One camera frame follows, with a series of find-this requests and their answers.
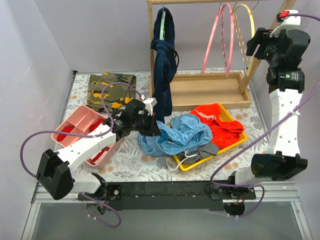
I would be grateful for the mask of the yellow hanger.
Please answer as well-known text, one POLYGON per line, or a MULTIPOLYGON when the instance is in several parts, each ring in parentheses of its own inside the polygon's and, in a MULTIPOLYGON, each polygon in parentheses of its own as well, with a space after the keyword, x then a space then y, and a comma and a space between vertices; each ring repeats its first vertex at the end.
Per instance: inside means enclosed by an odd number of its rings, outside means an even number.
POLYGON ((240 52, 242 55, 242 61, 244 63, 245 74, 246 74, 246 76, 249 76, 252 71, 254 57, 247 56, 247 47, 246 47, 246 43, 243 38, 243 35, 241 33, 240 23, 239 23, 239 19, 237 16, 237 10, 239 8, 244 8, 247 12, 248 20, 249 20, 248 26, 250 27, 250 39, 252 39, 254 37, 255 32, 256 32, 255 31, 255 21, 254 21, 254 17, 253 17, 253 13, 252 13, 251 9, 246 4, 243 4, 243 3, 238 4, 233 8, 232 15, 233 15, 235 33, 236 33, 236 36, 238 39, 238 44, 239 44, 240 52))

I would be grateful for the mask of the light blue shorts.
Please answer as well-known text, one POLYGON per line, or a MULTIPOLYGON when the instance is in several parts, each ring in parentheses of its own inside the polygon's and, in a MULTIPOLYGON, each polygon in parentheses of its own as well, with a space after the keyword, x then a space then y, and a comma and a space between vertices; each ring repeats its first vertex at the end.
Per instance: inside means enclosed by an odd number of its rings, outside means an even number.
POLYGON ((150 156, 173 156, 184 151, 191 154, 213 139, 210 127, 194 114, 173 117, 170 126, 159 120, 156 123, 160 130, 159 136, 137 135, 138 145, 150 156))

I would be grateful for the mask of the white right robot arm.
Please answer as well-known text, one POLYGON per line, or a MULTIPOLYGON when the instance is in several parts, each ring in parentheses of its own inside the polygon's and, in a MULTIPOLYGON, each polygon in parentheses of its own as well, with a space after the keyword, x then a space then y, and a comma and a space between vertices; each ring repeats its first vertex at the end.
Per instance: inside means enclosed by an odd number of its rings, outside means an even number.
POLYGON ((305 89, 305 74, 299 68, 302 55, 311 42, 310 35, 299 29, 273 33, 260 27, 249 40, 247 56, 268 62, 266 81, 271 101, 271 132, 265 154, 256 153, 249 167, 233 172, 226 181, 210 184, 211 195, 232 199, 253 191, 264 181, 289 180, 308 166, 298 144, 299 111, 305 89))

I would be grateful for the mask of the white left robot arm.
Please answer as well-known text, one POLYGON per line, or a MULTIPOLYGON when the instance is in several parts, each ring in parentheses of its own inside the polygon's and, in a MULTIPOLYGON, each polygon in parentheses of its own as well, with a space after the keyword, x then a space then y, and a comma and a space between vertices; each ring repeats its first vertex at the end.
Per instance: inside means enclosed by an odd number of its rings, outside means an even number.
POLYGON ((133 99, 125 109, 104 120, 89 135, 56 152, 46 150, 41 156, 36 179, 54 200, 60 200, 69 193, 86 193, 95 200, 103 199, 107 193, 104 178, 94 172, 78 176, 76 169, 132 131, 147 137, 161 135, 153 111, 156 104, 154 97, 144 101, 133 99))

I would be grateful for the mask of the camouflage shorts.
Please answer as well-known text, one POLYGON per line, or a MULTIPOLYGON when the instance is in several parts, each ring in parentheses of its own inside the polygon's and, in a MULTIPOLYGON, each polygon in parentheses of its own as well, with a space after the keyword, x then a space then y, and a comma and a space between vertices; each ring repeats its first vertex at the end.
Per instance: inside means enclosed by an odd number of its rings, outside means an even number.
POLYGON ((102 104, 104 103, 108 111, 112 113, 136 98, 136 92, 133 89, 123 84, 110 85, 114 82, 126 83, 135 88, 137 78, 133 74, 113 72, 90 75, 86 106, 101 113, 105 110, 102 104))

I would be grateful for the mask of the grey shorts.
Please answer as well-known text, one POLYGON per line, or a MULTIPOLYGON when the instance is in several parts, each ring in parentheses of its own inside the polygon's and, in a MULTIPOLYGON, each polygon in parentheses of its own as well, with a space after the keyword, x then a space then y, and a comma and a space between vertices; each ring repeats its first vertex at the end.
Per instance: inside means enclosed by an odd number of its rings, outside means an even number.
POLYGON ((216 156, 218 154, 219 147, 214 143, 199 146, 196 151, 186 152, 184 157, 184 164, 193 164, 210 156, 216 156))

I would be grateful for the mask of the orange shorts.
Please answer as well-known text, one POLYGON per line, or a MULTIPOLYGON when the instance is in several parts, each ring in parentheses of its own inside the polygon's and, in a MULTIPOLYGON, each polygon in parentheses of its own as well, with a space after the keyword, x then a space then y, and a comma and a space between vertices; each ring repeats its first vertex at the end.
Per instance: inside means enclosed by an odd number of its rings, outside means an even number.
POLYGON ((209 126, 212 132, 212 143, 220 149, 224 149, 240 140, 240 134, 245 130, 237 120, 223 121, 220 118, 222 110, 217 103, 200 105, 193 109, 190 114, 197 116, 200 121, 209 126))

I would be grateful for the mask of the navy blue shorts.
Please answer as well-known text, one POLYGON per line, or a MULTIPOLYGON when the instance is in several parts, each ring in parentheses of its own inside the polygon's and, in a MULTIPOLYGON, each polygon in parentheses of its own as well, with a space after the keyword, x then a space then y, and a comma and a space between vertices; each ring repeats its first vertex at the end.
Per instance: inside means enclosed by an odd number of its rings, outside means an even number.
POLYGON ((164 122, 165 117, 172 114, 173 103, 170 83, 179 65, 179 55, 175 50, 175 25, 171 12, 164 7, 159 9, 153 27, 153 40, 150 48, 156 51, 153 70, 153 97, 157 104, 153 108, 158 121, 164 122), (162 13, 164 19, 164 39, 160 39, 162 13))

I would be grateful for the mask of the green hanger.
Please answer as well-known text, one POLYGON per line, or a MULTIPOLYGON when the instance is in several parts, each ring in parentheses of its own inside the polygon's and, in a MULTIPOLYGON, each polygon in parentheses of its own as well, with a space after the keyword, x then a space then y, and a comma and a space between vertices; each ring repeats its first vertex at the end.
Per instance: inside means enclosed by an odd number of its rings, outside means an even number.
POLYGON ((162 41, 165 40, 165 19, 166 19, 166 11, 164 7, 162 7, 162 15, 161 15, 160 31, 159 31, 159 39, 162 41))

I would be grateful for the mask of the floral table mat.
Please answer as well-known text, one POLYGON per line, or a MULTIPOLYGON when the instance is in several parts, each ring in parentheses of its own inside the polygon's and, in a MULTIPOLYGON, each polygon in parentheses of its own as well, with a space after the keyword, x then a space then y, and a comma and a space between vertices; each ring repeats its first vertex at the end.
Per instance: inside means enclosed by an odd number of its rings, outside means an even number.
MULTIPOLYGON (((149 75, 150 72, 129 72, 137 78, 136 89, 149 96, 149 75)), ((70 90, 69 99, 63 120, 79 106, 87 102, 90 74, 76 73, 70 90)), ((240 145, 227 150, 220 155, 196 166, 189 171, 171 171, 168 166, 174 169, 177 166, 173 156, 149 156, 137 143, 137 132, 131 132, 127 136, 117 151, 106 163, 102 164, 101 169, 96 169, 83 163, 77 168, 77 173, 86 175, 97 172, 107 182, 147 182, 147 181, 199 181, 209 180, 213 172, 227 161, 230 157, 247 147, 266 131, 266 124, 261 115, 261 108, 255 93, 252 81, 248 88, 252 104, 249 108, 227 110, 233 119, 244 125, 248 139, 240 145)), ((234 171, 242 170, 250 166, 254 154, 267 153, 268 138, 265 138, 249 150, 242 153, 239 157, 225 165, 214 177, 215 180, 226 180, 234 171)))

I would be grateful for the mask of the red white striped cloth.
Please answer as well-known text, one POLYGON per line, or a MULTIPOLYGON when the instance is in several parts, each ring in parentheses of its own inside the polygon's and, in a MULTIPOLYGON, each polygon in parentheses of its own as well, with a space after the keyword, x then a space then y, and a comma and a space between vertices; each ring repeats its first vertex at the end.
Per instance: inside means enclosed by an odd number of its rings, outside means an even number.
POLYGON ((99 153, 93 155, 89 159, 89 161, 93 166, 96 166, 103 160, 103 158, 106 156, 106 154, 107 154, 107 151, 105 149, 102 149, 99 153))

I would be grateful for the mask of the pink divided tray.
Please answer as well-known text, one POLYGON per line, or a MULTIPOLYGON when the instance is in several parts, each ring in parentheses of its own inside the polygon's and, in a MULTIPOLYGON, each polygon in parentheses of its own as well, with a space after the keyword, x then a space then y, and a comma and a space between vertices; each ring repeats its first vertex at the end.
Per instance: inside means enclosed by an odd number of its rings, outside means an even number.
MULTIPOLYGON (((77 107, 56 130, 58 132, 73 133, 77 135, 88 135, 91 133, 89 132, 89 127, 98 119, 105 120, 106 117, 85 105, 81 105, 77 107)), ((77 136, 58 133, 53 133, 51 138, 62 147, 67 147, 80 139, 77 136)), ((117 151, 124 140, 125 139, 122 138, 116 143, 106 146, 104 149, 107 153, 98 165, 91 164, 91 157, 85 161, 86 164, 96 169, 102 169, 107 163, 111 163, 112 155, 117 151)))

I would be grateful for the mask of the wooden clothes rack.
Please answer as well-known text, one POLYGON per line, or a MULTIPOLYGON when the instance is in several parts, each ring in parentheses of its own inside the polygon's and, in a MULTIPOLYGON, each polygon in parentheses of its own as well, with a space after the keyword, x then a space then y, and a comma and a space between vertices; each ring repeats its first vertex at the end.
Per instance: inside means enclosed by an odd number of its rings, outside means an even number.
MULTIPOLYGON (((219 0, 147 0, 148 32, 150 42, 153 40, 153 5, 160 4, 200 4, 218 3, 219 0)), ((240 71, 226 76, 222 72, 204 74, 176 74, 171 82, 173 111, 191 111, 199 105, 221 103, 226 109, 248 108, 252 99, 247 88, 261 60, 252 61, 248 76, 240 71)), ((154 93, 154 50, 150 50, 149 94, 154 93)))

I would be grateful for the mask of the black base bar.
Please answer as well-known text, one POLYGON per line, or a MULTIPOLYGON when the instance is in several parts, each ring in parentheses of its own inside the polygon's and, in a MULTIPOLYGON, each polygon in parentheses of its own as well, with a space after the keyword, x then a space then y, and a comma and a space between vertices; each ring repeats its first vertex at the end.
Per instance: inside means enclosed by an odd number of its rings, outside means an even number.
POLYGON ((223 201, 239 198, 256 199, 253 189, 225 189, 201 181, 109 182, 102 187, 98 201, 107 201, 121 210, 184 210, 223 211, 223 201))

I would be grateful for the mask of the yellow plastic tray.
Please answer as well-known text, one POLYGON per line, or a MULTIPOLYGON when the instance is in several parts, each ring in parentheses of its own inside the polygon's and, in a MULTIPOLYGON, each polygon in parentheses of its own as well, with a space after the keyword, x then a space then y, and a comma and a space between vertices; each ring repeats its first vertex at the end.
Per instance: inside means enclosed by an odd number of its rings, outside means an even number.
POLYGON ((210 127, 213 135, 212 142, 219 147, 218 155, 244 143, 248 139, 242 123, 234 120, 220 103, 197 106, 191 113, 210 127))

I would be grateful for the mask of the aluminium frame rail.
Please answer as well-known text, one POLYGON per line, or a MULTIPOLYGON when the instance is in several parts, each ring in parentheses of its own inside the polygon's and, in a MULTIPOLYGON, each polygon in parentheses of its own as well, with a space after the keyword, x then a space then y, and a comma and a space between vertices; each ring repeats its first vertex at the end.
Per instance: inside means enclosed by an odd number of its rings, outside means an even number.
POLYGON ((37 186, 24 240, 310 240, 295 184, 266 182, 256 199, 239 205, 223 201, 223 211, 136 209, 105 212, 111 228, 89 217, 97 206, 76 193, 55 201, 37 186))

